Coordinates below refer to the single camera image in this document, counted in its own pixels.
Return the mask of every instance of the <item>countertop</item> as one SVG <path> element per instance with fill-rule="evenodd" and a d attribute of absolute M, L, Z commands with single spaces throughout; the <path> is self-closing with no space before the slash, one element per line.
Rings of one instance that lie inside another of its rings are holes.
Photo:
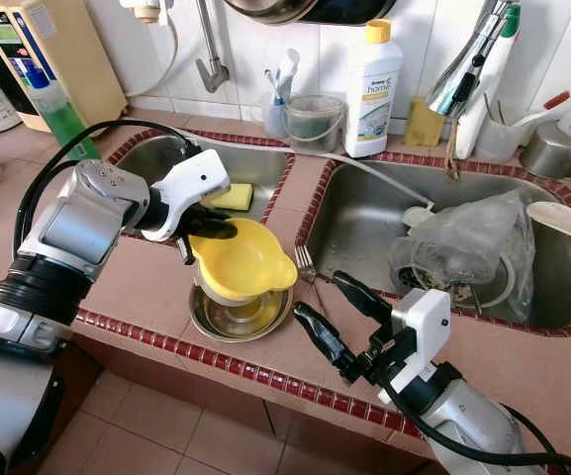
<path fill-rule="evenodd" d="M 146 110 L 133 110 L 130 116 L 188 130 L 263 137 L 260 127 L 238 121 Z M 107 157 L 141 131 L 120 128 L 105 133 L 97 144 Z M 389 148 L 423 156 L 441 156 L 443 151 L 442 146 L 405 147 L 399 138 L 391 138 Z M 57 150 L 51 135 L 24 126 L 0 134 L 3 170 L 0 175 L 0 279 L 11 261 L 17 205 L 28 184 Z M 268 216 L 266 225 L 292 256 L 294 238 L 310 202 L 319 199 L 315 196 L 316 187 L 326 164 L 324 158 L 296 155 Z M 60 183 L 62 177 L 50 185 L 40 206 L 54 196 Z M 282 398 L 296 396 L 301 408 L 318 404 L 333 407 L 338 412 L 351 414 L 349 421 L 356 418 L 368 425 L 367 428 L 370 426 L 370 430 L 365 431 L 371 436 L 424 453 L 424 442 L 400 438 L 401 431 L 412 434 L 415 431 L 402 418 L 391 421 L 393 408 L 384 408 L 388 413 L 381 422 L 377 421 L 377 413 L 373 414 L 381 407 L 377 391 L 363 381 L 346 387 L 293 318 L 288 317 L 267 337 L 243 344 L 221 343 L 200 334 L 190 322 L 187 306 L 193 273 L 193 268 L 180 264 L 175 248 L 121 237 L 100 279 L 82 303 L 84 310 L 73 329 L 208 377 L 218 377 L 221 371 L 215 368 L 224 369 L 229 376 L 233 375 L 227 384 L 261 397 L 264 397 L 265 386 L 278 389 L 274 378 L 285 377 L 281 391 L 270 393 L 274 402 L 279 402 L 279 394 L 282 394 Z M 320 309 L 320 296 L 328 318 L 339 328 L 342 338 L 354 350 L 363 349 L 375 329 L 370 319 L 354 311 L 334 286 L 318 279 L 316 287 L 318 295 L 308 283 L 298 282 L 294 288 L 295 300 Z M 526 414 L 558 451 L 571 455 L 571 337 L 548 337 L 454 316 L 451 338 L 437 358 L 437 361 L 443 360 L 452 362 L 479 391 Z M 232 366 L 239 362 L 240 367 L 235 370 Z M 333 399 L 323 403 L 322 398 L 327 395 Z M 345 408 L 340 406 L 342 403 L 346 404 Z M 363 416 L 357 414 L 360 410 L 365 411 Z M 341 421 L 346 421 L 344 414 L 340 416 Z"/>

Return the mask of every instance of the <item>tap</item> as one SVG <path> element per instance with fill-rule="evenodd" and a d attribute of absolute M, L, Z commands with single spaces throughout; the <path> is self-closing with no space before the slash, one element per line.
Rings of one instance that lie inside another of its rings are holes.
<path fill-rule="evenodd" d="M 210 93 L 214 93 L 219 89 L 224 82 L 230 79 L 230 72 L 222 64 L 217 53 L 217 46 L 215 45 L 215 36 L 213 35 L 213 27 L 210 23 L 208 16 L 208 9 L 206 7 L 206 0 L 197 0 L 197 10 L 199 11 L 199 18 L 202 22 L 202 29 L 204 31 L 204 38 L 206 39 L 206 47 L 208 48 L 208 55 L 210 56 L 210 67 L 212 73 L 204 64 L 204 61 L 197 59 L 197 69 L 202 78 L 204 87 Z"/>
<path fill-rule="evenodd" d="M 474 33 L 459 56 L 443 72 L 426 97 L 426 105 L 442 116 L 458 119 L 479 83 L 483 64 L 507 24 L 507 7 L 518 0 L 486 0 Z"/>

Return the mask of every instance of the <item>kitchen sink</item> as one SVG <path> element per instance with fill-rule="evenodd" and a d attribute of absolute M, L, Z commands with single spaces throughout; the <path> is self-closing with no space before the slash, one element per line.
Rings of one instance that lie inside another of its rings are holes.
<path fill-rule="evenodd" d="M 251 183 L 254 194 L 249 210 L 227 211 L 234 217 L 259 221 L 274 194 L 287 166 L 287 155 L 279 151 L 246 149 L 223 143 L 204 141 L 203 149 L 217 151 L 232 183 Z M 118 163 L 118 167 L 140 175 L 150 185 L 160 180 L 179 163 L 182 141 L 176 137 L 159 136 L 138 143 Z"/>
<path fill-rule="evenodd" d="M 434 211 L 521 189 L 533 201 L 556 201 L 542 188 L 517 178 L 463 172 L 450 183 L 441 169 L 366 161 L 435 202 Z M 371 288 L 397 293 L 390 279 L 388 252 L 394 238 L 406 235 L 404 211 L 422 206 L 415 199 L 359 169 L 340 166 L 332 175 L 309 234 L 307 246 L 317 270 L 331 276 L 343 270 Z M 571 238 L 533 223 L 536 255 L 534 296 L 527 323 L 560 329 L 571 325 Z M 485 309 L 489 317 L 510 321 L 506 303 Z"/>

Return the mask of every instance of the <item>green liquid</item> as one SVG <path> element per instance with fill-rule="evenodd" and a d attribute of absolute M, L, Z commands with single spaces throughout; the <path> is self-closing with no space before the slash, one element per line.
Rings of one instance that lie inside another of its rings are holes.
<path fill-rule="evenodd" d="M 54 112 L 41 112 L 41 116 L 61 146 L 66 145 L 85 130 L 85 126 L 80 122 L 76 112 L 74 112 L 74 108 L 69 103 Z M 84 158 L 98 159 L 100 158 L 100 153 L 94 142 L 87 138 L 79 142 L 67 156 L 72 160 L 82 160 Z"/>

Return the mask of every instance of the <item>plastic bag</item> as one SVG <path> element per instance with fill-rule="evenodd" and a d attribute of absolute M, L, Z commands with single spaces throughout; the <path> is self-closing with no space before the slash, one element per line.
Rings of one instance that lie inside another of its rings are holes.
<path fill-rule="evenodd" d="M 534 256 L 526 199 L 515 190 L 443 210 L 412 228 L 408 237 L 395 239 L 391 279 L 397 289 L 404 288 L 400 272 L 408 268 L 418 285 L 426 288 L 490 284 L 508 260 L 514 275 L 506 278 L 514 283 L 504 287 L 507 301 L 514 320 L 524 322 L 533 297 Z"/>

